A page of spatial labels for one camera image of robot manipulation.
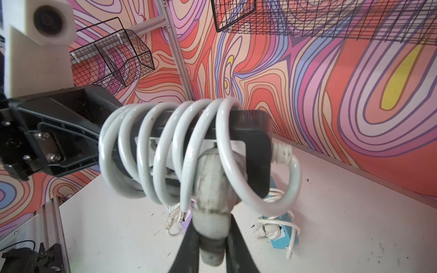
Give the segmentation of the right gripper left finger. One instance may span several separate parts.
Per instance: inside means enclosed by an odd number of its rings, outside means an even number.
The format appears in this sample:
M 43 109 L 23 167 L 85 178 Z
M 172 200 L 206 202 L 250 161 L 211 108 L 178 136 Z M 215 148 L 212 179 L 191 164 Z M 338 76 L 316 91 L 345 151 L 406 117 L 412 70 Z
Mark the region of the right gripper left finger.
M 190 222 L 169 273 L 199 272 L 199 234 Z

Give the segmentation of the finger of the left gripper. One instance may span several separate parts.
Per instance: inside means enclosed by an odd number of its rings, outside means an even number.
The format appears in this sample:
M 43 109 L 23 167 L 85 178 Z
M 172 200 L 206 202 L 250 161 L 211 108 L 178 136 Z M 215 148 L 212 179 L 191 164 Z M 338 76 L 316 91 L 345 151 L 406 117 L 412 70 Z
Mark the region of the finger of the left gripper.
M 37 172 L 62 177 L 94 166 L 98 160 L 95 134 L 46 122 L 30 131 L 16 122 L 1 123 L 1 164 L 17 180 L 28 181 Z
M 106 119 L 122 107 L 105 87 L 87 85 L 9 100 L 13 117 L 30 133 L 63 131 L 99 141 Z

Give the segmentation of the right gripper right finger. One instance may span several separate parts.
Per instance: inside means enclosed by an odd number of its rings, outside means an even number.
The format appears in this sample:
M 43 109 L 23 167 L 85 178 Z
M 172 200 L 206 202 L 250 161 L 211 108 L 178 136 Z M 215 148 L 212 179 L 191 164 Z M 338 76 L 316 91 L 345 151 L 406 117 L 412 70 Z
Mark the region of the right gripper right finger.
M 260 273 L 232 214 L 225 252 L 227 273 Z

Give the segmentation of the black power strip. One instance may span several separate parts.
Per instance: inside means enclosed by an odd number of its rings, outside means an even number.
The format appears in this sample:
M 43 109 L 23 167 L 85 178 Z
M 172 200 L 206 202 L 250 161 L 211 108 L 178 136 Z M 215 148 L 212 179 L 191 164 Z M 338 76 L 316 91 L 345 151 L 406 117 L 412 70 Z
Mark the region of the black power strip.
M 170 121 L 173 110 L 161 114 L 152 126 L 151 137 L 159 139 L 165 125 Z M 195 126 L 200 123 L 201 114 L 190 122 L 183 141 L 183 154 L 187 150 Z M 270 185 L 270 161 L 272 158 L 272 119 L 263 110 L 231 110 L 229 114 L 229 136 L 232 144 L 243 145 L 240 154 L 245 156 L 246 174 L 250 188 L 265 197 Z M 205 141 L 216 141 L 216 117 L 212 118 L 204 137 Z

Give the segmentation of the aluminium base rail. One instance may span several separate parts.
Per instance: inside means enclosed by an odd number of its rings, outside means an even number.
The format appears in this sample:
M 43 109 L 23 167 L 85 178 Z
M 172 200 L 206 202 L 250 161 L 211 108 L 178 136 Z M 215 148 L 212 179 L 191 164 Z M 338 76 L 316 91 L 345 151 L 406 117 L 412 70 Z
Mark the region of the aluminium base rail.
M 60 215 L 65 199 L 55 196 L 1 239 L 2 273 L 69 273 Z

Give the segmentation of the aluminium frame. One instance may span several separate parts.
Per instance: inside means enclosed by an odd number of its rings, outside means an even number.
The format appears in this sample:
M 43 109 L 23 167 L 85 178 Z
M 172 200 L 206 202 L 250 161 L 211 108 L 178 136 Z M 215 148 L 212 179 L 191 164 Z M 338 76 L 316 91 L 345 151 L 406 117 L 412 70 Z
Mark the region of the aluminium frame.
M 175 61 L 184 94 L 188 100 L 193 101 L 195 99 L 194 91 L 190 82 L 188 70 L 182 54 L 182 49 L 179 44 L 179 39 L 176 33 L 168 1 L 156 0 L 154 3 L 159 15 L 152 19 L 138 23 L 130 27 L 130 29 L 133 30 L 137 35 L 146 34 L 160 28 L 163 29 L 163 34 L 168 40 L 168 45 Z

